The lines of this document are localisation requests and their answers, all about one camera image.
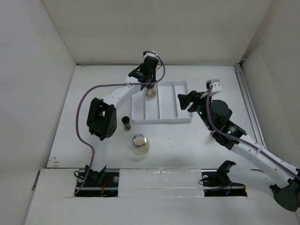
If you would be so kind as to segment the black-capped glass condiment bottle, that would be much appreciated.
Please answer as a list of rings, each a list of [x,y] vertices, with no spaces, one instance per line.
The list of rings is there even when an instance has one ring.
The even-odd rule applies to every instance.
[[[153,98],[156,96],[157,90],[155,85],[149,85],[145,87],[145,96],[148,98]]]

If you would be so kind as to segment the small dark spice shaker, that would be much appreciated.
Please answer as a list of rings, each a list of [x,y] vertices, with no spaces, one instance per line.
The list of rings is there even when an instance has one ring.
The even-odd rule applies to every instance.
[[[122,124],[124,127],[124,130],[129,131],[131,130],[131,124],[130,124],[130,118],[128,116],[124,116],[122,119]]]

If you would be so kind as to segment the wide glass jar metal rim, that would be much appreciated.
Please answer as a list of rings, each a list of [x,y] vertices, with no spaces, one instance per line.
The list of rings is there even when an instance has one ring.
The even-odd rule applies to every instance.
[[[132,139],[133,151],[137,155],[145,155],[150,150],[150,141],[143,134],[136,134]]]

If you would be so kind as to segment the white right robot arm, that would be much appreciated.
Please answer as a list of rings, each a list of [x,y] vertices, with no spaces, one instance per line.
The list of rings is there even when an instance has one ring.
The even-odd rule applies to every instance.
[[[213,100],[206,92],[178,94],[180,108],[196,112],[215,141],[248,160],[269,176],[274,200],[284,209],[296,212],[300,207],[300,170],[270,153],[244,129],[230,120],[232,110],[222,100]]]

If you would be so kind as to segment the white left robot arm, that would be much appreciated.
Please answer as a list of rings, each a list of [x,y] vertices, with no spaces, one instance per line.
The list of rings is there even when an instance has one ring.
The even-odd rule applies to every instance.
[[[117,129],[117,110],[134,94],[146,86],[151,86],[151,83],[156,81],[158,62],[159,59],[155,54],[146,53],[143,63],[128,74],[123,86],[118,87],[102,99],[94,98],[91,101],[87,126],[92,135],[91,144],[94,147],[95,155],[88,180],[94,186],[101,185],[105,179],[101,170],[106,166],[108,139]]]

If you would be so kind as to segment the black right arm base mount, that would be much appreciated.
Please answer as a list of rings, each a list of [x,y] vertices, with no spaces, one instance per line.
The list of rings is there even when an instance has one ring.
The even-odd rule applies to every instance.
[[[228,176],[235,162],[226,160],[217,169],[201,170],[201,179],[198,184],[204,188],[205,197],[247,197],[246,186],[232,182]]]

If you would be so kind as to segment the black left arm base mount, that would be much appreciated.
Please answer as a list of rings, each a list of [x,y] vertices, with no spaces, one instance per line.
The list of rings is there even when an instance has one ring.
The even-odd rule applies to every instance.
[[[74,195],[76,197],[117,197],[119,190],[120,171],[119,169],[106,169],[100,172],[90,170],[88,177],[83,184],[88,165],[84,170],[75,171],[76,187]]]

